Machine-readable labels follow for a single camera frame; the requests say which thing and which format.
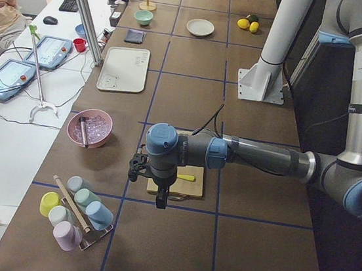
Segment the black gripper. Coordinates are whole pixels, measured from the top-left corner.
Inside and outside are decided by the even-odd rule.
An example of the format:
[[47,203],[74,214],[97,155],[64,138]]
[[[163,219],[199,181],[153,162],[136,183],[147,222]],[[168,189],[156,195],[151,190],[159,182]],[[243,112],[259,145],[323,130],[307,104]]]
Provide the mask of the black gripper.
[[139,176],[153,179],[157,185],[156,207],[158,209],[167,207],[170,186],[176,181],[176,168],[170,171],[158,171],[150,164],[148,154],[135,153],[129,162],[128,176],[131,182],[136,182]]

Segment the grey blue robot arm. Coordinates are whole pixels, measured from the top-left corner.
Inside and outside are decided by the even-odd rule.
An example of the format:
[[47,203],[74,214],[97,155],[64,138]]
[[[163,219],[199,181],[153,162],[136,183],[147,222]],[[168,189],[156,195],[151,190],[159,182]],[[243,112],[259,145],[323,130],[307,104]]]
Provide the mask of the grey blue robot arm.
[[226,163],[244,163],[312,184],[362,220],[362,0],[327,0],[319,41],[355,48],[343,152],[337,156],[299,153],[202,130],[180,134],[173,126],[158,123],[149,128],[145,144],[129,163],[129,179],[151,178],[157,185],[156,206],[162,209],[179,167],[221,169]]

